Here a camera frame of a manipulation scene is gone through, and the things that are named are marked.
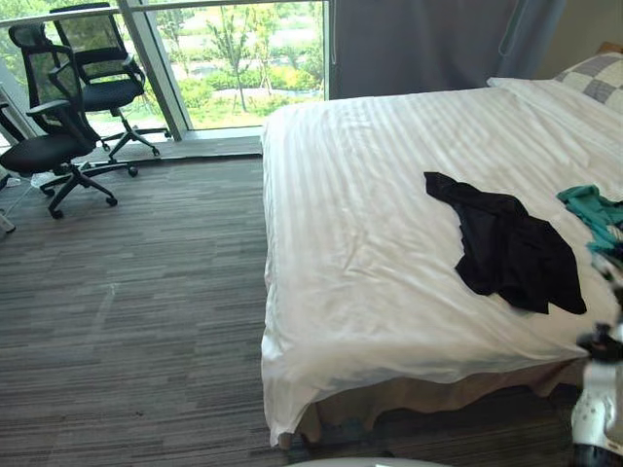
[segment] teal clothing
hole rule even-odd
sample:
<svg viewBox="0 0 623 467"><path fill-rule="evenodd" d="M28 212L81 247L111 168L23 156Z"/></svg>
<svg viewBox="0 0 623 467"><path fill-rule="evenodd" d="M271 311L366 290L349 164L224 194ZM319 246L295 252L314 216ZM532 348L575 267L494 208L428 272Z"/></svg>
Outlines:
<svg viewBox="0 0 623 467"><path fill-rule="evenodd" d="M593 241L586 245L591 251L612 250L617 243L621 244L607 227L621 227L623 203L600 196L600 190L595 185L569 188L558 193L557 198L593 233Z"/></svg>

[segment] gray curtain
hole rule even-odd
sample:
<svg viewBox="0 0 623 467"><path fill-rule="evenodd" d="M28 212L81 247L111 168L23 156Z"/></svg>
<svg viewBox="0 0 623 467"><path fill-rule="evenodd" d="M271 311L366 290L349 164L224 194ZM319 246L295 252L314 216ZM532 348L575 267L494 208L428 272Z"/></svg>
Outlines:
<svg viewBox="0 0 623 467"><path fill-rule="evenodd" d="M334 0L333 98L530 78L565 0Z"/></svg>

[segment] black clothing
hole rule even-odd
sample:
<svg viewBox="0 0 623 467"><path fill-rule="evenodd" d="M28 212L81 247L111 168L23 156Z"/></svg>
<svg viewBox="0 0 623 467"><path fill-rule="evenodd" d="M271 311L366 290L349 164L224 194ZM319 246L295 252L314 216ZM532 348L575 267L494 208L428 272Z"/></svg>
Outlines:
<svg viewBox="0 0 623 467"><path fill-rule="evenodd" d="M480 192L437 172L424 176L426 192L458 214L464 256L456 269L471 290L497 292L539 313L550 302L573 314L586 311L573 252L549 222L531 217L510 195Z"/></svg>

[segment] striped bedsheet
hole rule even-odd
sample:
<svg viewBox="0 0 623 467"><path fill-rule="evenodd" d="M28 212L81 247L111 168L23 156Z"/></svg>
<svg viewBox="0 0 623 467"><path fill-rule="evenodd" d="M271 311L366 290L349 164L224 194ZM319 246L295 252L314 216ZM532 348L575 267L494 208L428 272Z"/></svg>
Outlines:
<svg viewBox="0 0 623 467"><path fill-rule="evenodd" d="M589 231L556 193L623 198L621 117L554 81L289 106L266 123L262 377L271 443L308 404L393 377L452 382L583 355L611 321ZM440 171L516 196L571 245L589 311L512 309L460 280L458 217L429 197Z"/></svg>

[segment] pillow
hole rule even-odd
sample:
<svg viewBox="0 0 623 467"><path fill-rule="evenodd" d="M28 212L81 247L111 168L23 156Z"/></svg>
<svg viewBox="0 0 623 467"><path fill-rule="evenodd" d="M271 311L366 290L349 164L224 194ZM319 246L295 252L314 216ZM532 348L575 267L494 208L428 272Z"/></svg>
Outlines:
<svg viewBox="0 0 623 467"><path fill-rule="evenodd" d="M623 114L623 54L600 54L554 78Z"/></svg>

